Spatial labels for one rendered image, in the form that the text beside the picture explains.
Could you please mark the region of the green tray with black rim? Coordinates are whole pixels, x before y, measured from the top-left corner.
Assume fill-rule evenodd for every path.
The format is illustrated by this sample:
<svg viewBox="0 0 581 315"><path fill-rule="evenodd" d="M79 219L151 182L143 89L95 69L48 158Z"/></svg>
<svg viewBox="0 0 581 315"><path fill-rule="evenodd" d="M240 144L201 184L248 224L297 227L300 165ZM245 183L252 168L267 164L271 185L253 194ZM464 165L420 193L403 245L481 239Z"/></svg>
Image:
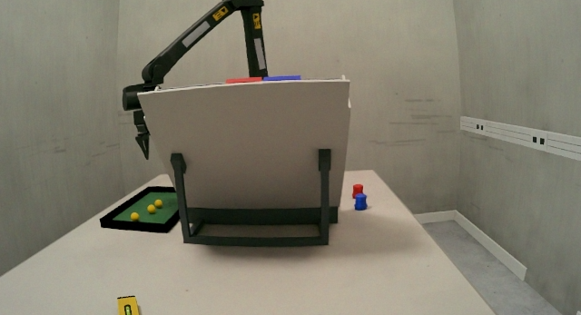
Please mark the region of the green tray with black rim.
<svg viewBox="0 0 581 315"><path fill-rule="evenodd" d="M157 200L162 201L161 208L156 208ZM155 213L148 212L149 205L155 207ZM99 220L101 228L106 229L167 233L180 220L178 209L174 187L148 186ZM139 215L139 221L132 221L134 212Z"/></svg>

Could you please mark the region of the blue plug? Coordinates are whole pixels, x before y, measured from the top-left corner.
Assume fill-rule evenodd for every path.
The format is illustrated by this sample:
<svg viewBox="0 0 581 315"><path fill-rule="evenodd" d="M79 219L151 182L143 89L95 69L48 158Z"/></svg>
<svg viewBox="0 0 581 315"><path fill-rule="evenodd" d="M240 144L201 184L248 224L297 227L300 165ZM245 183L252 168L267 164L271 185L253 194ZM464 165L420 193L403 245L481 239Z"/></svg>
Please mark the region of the blue plug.
<svg viewBox="0 0 581 315"><path fill-rule="evenodd" d="M364 211L367 209L367 195L366 194L357 194L355 197L355 210L357 211Z"/></svg>

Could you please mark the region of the yellow pocket level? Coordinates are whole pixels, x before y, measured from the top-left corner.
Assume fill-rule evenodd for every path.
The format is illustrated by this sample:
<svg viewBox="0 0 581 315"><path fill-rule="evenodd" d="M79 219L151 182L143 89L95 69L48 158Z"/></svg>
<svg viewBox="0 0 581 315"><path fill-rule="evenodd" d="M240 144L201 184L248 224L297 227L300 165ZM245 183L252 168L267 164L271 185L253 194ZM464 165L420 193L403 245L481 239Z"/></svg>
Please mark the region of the yellow pocket level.
<svg viewBox="0 0 581 315"><path fill-rule="evenodd" d="M140 315L135 296L117 298L119 315Z"/></svg>

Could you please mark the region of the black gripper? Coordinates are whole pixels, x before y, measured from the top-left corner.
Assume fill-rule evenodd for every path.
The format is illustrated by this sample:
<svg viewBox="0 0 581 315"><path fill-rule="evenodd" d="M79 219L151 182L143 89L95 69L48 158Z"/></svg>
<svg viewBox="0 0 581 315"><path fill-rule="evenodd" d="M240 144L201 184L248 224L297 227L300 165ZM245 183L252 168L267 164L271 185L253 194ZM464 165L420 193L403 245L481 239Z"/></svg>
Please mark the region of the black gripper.
<svg viewBox="0 0 581 315"><path fill-rule="evenodd" d="M136 140L136 142L138 142L139 146L141 147L146 160L149 159L149 135L150 135L150 132L147 131L147 133L138 133L138 136L135 137L135 140ZM144 144L143 144L143 142L144 142ZM145 148L144 148L144 146L145 146Z"/></svg>

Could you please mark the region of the red rectangular frame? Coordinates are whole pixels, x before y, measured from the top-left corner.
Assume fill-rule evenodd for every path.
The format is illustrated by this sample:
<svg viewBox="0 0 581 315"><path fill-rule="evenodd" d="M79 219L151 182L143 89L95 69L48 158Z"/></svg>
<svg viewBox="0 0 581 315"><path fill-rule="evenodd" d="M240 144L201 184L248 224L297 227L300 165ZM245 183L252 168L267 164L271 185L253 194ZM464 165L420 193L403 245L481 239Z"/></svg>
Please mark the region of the red rectangular frame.
<svg viewBox="0 0 581 315"><path fill-rule="evenodd" d="M226 84L261 82L262 77L227 79Z"/></svg>

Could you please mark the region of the blue rectangular frame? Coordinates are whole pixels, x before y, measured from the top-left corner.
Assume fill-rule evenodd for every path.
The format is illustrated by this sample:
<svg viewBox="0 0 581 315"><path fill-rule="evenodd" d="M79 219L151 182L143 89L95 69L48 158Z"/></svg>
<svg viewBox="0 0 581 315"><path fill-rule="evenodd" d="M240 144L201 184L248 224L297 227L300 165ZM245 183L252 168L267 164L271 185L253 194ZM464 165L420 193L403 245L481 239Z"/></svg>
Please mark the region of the blue rectangular frame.
<svg viewBox="0 0 581 315"><path fill-rule="evenodd" d="M263 79L263 81L284 81L284 80L300 80L300 75L269 76L269 77L264 77L264 79Z"/></svg>

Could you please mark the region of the red plug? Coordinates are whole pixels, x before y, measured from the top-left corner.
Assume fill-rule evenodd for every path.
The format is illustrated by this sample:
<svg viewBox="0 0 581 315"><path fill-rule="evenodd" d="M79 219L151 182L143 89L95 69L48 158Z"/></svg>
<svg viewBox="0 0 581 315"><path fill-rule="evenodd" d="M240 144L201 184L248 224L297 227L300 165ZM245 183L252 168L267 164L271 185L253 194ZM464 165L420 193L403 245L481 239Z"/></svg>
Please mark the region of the red plug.
<svg viewBox="0 0 581 315"><path fill-rule="evenodd" d="M355 185L353 185L352 199L355 199L355 196L358 193L363 193L363 185L362 184L355 184Z"/></svg>

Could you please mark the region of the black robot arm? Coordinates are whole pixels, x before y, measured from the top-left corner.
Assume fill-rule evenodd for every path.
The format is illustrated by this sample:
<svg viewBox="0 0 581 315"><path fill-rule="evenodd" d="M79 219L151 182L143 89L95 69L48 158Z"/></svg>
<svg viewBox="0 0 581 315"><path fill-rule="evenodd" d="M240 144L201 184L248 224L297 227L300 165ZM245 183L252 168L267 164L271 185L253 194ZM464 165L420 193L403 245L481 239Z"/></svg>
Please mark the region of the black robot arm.
<svg viewBox="0 0 581 315"><path fill-rule="evenodd" d="M222 0L219 2L161 51L155 57L156 59L152 59L143 68L144 84L123 88L123 109L125 111L142 109L137 94L152 92L157 86L160 87L158 84L163 84L163 77L171 71L176 63L216 25L235 11L241 11L249 77L262 77L262 80L264 77L269 77L261 24L261 8L263 6L263 0ZM151 86L153 84L156 86ZM148 131L143 117L143 110L133 111L134 125L140 133Z"/></svg>

